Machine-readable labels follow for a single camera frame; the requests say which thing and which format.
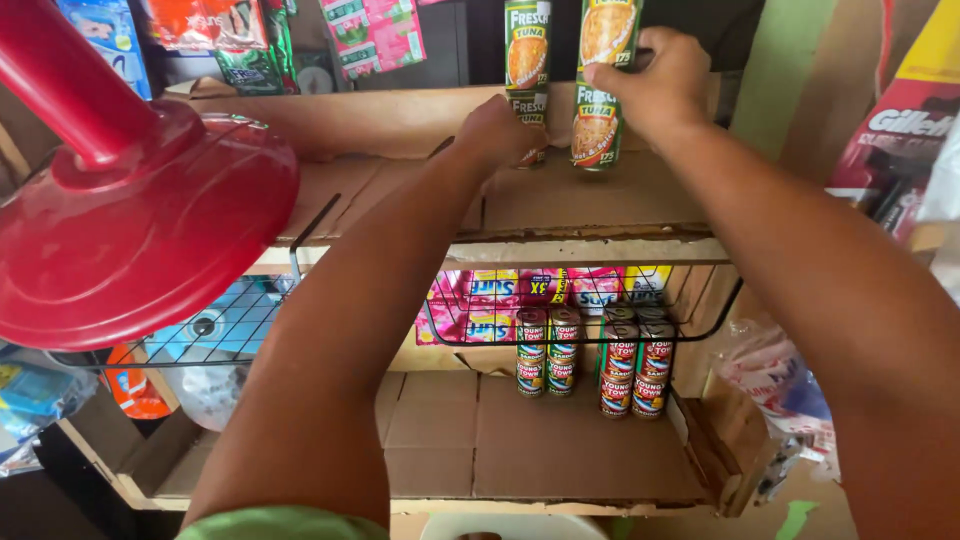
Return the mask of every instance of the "red electric fan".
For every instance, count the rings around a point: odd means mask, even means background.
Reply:
[[[9,2],[0,80],[65,143],[0,206],[0,337],[90,351],[178,323],[270,246],[293,151],[250,119],[146,103],[50,0]]]

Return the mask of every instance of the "hand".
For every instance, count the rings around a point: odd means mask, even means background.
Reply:
[[[507,98],[495,95],[467,116],[452,148],[496,169],[519,163],[533,149],[546,147],[546,131],[520,122]]]
[[[708,124],[707,75],[710,57],[696,37],[663,27],[640,33],[637,46],[654,57],[640,73],[603,63],[584,68],[584,79],[620,100],[627,124],[654,147],[668,130]]]

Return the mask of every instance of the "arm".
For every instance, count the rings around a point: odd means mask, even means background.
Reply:
[[[272,504],[389,525],[373,418],[377,387],[480,186],[498,166],[545,145],[543,131],[521,124],[494,96],[418,178],[337,240],[271,326],[204,466],[185,527]]]
[[[640,40],[656,53],[644,72],[592,66],[588,80],[623,98],[628,124],[704,208],[806,357],[833,413],[861,537],[948,536],[960,310],[880,227],[706,119],[709,59],[696,39],[651,29]]]

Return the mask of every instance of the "green shirt sleeve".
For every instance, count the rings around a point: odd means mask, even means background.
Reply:
[[[177,540],[390,540],[380,525],[309,506],[244,508],[205,517]]]

